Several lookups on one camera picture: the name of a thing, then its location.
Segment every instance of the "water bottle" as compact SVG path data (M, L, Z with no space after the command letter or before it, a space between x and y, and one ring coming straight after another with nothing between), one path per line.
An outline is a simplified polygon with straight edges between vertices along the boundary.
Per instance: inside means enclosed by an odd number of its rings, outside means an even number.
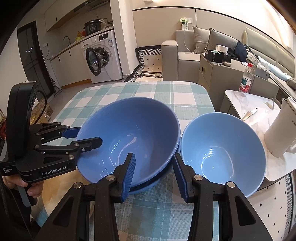
M248 63L247 68L244 71L243 77L242 77L242 82L239 87L239 91L243 93L249 93L250 87L251 87L251 82L254 79L254 68L251 63Z

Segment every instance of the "metal screw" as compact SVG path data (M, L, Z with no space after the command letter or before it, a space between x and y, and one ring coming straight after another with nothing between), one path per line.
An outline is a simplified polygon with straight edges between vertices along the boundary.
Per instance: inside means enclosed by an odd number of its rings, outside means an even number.
M202 180L202 176L201 176L201 175L195 175L195 176L194 176L194 179L195 179L196 181L201 181L201 180Z
M74 183L74 185L73 185L73 187L76 189L81 188L81 186L82 186L82 183L80 183L80 182Z
M113 175L108 175L108 176L106 176L106 179L108 181L113 181L115 179L115 177Z
M229 186L230 188L234 188L235 187L235 184L233 182L228 182L227 183L227 186Z

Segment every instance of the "bottle label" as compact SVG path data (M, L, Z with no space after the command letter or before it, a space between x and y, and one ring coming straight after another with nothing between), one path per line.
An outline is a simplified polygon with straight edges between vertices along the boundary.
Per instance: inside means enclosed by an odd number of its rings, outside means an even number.
M250 89L251 82L252 82L251 80L247 80L246 78L243 77L239 89L245 93L248 93L249 89Z

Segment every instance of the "gray tile floor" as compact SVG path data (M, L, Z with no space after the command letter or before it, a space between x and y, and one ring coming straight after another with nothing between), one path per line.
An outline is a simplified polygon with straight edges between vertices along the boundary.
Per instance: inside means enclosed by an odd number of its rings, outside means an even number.
M108 84L113 84L115 83L114 81L106 81L106 82L102 82L102 83L88 83L88 84L84 84L84 85L78 85L78 86L74 86L74 87L70 87L67 89L63 89L63 91L58 94L55 98L53 98L50 102L49 105L51 106L51 108L53 109L53 113L51 115L51 120L53 121L56 116L59 114L59 112L63 109L63 107L73 98L74 95L76 95L79 91L88 88L88 87L92 87L92 86L98 86L98 85L108 85Z

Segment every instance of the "electric kettle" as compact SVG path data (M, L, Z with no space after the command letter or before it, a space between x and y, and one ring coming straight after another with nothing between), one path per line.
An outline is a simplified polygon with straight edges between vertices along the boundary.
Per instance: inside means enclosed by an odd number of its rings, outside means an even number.
M264 134L264 142L275 157L296 153L296 102L292 98L283 99L280 113Z

